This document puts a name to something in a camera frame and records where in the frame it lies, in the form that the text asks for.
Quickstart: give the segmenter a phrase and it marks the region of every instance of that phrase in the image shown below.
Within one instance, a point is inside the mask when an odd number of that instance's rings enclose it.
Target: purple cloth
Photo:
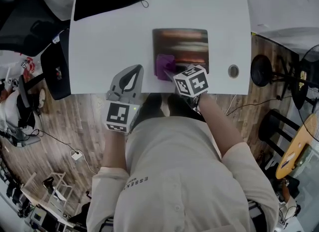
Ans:
[[[159,54],[156,59],[156,72],[155,75],[159,80],[170,81],[166,75],[165,70],[176,72],[175,56],[168,54]]]

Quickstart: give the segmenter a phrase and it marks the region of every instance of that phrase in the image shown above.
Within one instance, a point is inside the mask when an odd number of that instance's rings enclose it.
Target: white shirt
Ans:
[[[295,199],[291,196],[289,197],[289,200],[287,203],[285,202],[280,203],[279,206],[280,206],[280,216],[282,216],[285,223],[288,219],[290,219],[291,217],[295,215],[295,212],[297,210],[297,203]]]
[[[278,221],[278,200],[248,145],[220,160],[206,123],[146,120],[129,136],[126,158],[128,172],[102,167],[93,177],[89,232],[112,216],[116,232],[250,232],[247,199],[260,203],[269,232]]]
[[[0,103],[0,129],[4,132],[18,127],[20,117],[19,110],[16,105],[19,91],[15,91],[8,98]]]

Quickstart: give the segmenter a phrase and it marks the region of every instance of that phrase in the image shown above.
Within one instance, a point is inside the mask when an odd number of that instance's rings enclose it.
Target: white table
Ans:
[[[172,83],[154,76],[155,28],[206,29],[208,92],[248,93],[251,38],[247,0],[147,1],[148,8],[137,3],[71,22],[69,69],[73,94],[106,93],[113,77],[134,64],[141,64],[145,70],[142,92],[173,92]],[[239,68],[236,79],[228,75],[232,64]]]

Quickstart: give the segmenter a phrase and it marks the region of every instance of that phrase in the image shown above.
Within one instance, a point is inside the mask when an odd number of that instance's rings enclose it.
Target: power adapter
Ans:
[[[75,151],[74,154],[71,156],[75,161],[77,161],[80,157],[82,157],[82,153],[79,151]]]

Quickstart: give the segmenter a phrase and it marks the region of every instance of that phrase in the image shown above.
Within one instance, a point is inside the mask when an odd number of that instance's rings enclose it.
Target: stool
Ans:
[[[299,125],[289,120],[288,118],[284,117],[276,110],[271,110],[266,114],[266,116],[264,117],[263,121],[260,124],[258,137],[261,141],[266,142],[270,147],[273,148],[274,151],[276,151],[282,157],[285,152],[276,143],[270,140],[270,138],[275,133],[279,133],[289,142],[291,142],[293,139],[291,136],[289,136],[287,133],[285,133],[283,130],[279,128],[280,121],[289,125],[291,128],[295,129],[296,131],[298,131],[300,128]]]
[[[279,128],[281,121],[296,130],[297,133],[294,138],[290,137]],[[316,128],[317,116],[315,114],[311,114],[305,121],[305,124],[308,123]],[[279,148],[279,146],[277,146],[277,144],[270,140],[275,133],[279,133],[290,142],[286,152],[284,152],[281,148]],[[311,145],[313,141],[313,138],[307,131],[305,125],[298,126],[296,123],[284,117],[276,110],[271,110],[266,114],[259,127],[258,137],[261,141],[266,142],[282,157],[276,171],[277,179],[284,178],[295,168],[295,163],[303,149],[305,146]]]

